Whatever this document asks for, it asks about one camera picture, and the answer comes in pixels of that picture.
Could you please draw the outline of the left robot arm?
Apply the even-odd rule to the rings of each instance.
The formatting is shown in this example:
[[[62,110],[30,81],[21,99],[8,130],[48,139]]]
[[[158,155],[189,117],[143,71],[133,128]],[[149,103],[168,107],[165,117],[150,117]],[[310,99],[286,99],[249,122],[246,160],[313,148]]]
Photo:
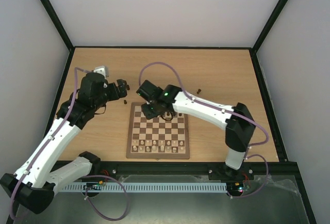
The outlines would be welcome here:
[[[98,173],[101,160],[87,151],[55,171],[52,168],[67,145],[100,108],[106,107],[109,101],[126,96],[125,80],[109,83],[100,73],[87,73],[69,100],[60,106],[49,132],[31,157],[14,174],[2,176],[1,186],[7,195],[33,213],[40,214],[65,186]]]

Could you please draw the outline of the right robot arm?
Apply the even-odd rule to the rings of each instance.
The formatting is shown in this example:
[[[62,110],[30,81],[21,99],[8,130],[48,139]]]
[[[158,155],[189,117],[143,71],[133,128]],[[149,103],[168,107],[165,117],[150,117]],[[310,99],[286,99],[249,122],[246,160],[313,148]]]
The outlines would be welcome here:
[[[148,120],[166,113],[171,115],[180,113],[219,127],[225,132],[225,143],[228,147],[222,174],[231,179],[242,174],[242,163],[256,127],[244,104],[238,103],[236,106],[217,104],[190,95],[174,85],[167,85],[162,89],[148,81],[146,83],[146,86],[138,88],[137,94],[146,101],[141,108]]]

